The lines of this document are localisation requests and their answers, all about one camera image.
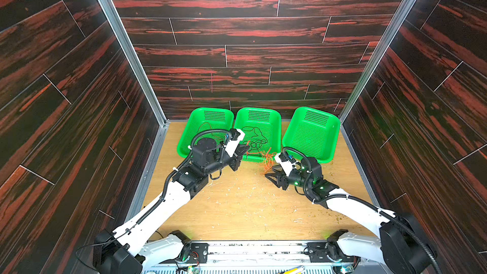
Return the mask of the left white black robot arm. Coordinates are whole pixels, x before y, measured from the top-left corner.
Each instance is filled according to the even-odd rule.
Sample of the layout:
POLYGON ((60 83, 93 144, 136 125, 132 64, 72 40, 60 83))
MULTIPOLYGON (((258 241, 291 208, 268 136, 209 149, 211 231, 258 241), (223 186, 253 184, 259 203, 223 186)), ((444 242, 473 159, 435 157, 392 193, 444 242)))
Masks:
POLYGON ((183 259, 190 240, 181 232, 158 241, 149 239, 179 208, 190 202, 211 175, 230 167, 237 171, 249 146, 241 129, 220 129, 223 140, 211 138, 217 129, 202 131, 189 144, 185 160, 166 178, 163 191, 146 208, 115 230, 100 232, 93 245, 93 267, 98 273, 142 273, 167 261, 183 259))

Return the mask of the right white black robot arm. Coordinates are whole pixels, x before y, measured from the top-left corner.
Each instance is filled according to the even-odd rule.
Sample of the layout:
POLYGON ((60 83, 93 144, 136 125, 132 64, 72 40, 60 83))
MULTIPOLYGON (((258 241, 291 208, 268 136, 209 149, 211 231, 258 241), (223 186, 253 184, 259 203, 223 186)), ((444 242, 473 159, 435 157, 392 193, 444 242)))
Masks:
POLYGON ((295 148, 284 147, 275 155, 275 162, 265 176, 276 187, 302 188, 301 194, 312 204, 342 214, 373 234, 362 236, 340 229, 327 238, 322 248, 309 246, 311 258, 354 262, 341 268, 341 273, 354 271, 360 260, 386 265, 393 273, 422 273, 430 266, 441 273, 438 254, 414 216, 380 208, 347 193, 323 177, 322 166, 314 157, 295 148))

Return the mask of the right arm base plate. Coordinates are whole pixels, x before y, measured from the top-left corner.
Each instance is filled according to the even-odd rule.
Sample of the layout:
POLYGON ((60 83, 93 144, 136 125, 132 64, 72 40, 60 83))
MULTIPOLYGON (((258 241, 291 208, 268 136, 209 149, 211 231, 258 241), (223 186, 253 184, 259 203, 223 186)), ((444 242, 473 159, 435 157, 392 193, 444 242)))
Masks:
POLYGON ((312 263, 357 263, 360 258, 342 252, 337 242, 308 242, 304 249, 312 263))

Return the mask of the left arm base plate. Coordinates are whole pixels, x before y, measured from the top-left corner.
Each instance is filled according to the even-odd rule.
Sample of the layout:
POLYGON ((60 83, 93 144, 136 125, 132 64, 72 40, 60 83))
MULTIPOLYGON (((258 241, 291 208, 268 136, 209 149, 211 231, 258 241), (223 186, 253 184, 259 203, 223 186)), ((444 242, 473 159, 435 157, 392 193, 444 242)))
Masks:
POLYGON ((180 255, 173 260, 159 262, 158 265, 196 265, 207 263, 209 244, 206 242, 191 242, 183 246, 180 255))

